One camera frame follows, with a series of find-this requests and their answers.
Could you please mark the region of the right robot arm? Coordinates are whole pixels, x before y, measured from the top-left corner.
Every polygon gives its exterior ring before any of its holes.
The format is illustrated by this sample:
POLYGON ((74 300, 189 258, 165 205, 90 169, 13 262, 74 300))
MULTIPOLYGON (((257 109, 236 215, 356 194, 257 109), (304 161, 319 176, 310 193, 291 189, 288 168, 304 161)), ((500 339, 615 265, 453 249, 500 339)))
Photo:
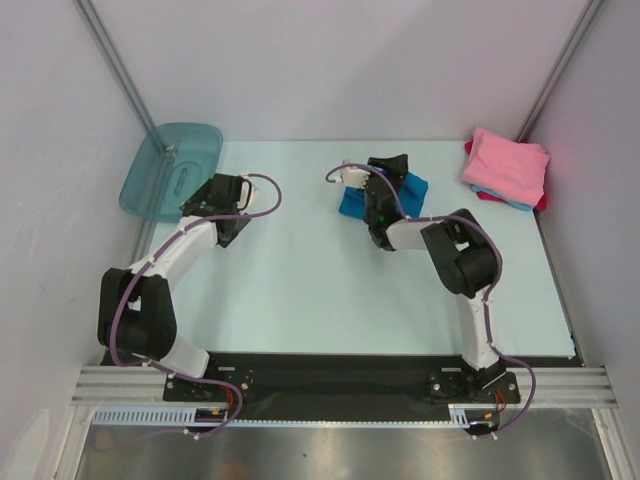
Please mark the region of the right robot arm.
POLYGON ((371 157, 363 184, 364 222, 374 244, 386 251, 424 250, 444 287, 457 296, 461 316, 462 353, 471 368, 461 376, 463 393, 484 401, 497 389, 490 370, 499 363, 488 333, 491 290, 501 261, 479 223, 467 209, 436 220, 409 220, 398 207, 400 189, 409 179, 408 156, 371 157))

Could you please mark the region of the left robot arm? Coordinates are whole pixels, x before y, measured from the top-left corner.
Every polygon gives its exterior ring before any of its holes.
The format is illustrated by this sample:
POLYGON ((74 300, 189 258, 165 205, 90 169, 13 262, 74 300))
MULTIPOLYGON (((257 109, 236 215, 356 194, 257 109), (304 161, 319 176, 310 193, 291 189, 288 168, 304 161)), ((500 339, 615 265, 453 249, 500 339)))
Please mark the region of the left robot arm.
POLYGON ((181 206, 182 217, 158 250, 102 277, 97 337, 118 366, 151 361, 186 377, 197 398, 214 397, 220 374, 209 353, 178 334, 172 289, 204 254, 227 247, 250 222, 255 196, 246 176, 216 174, 181 206))

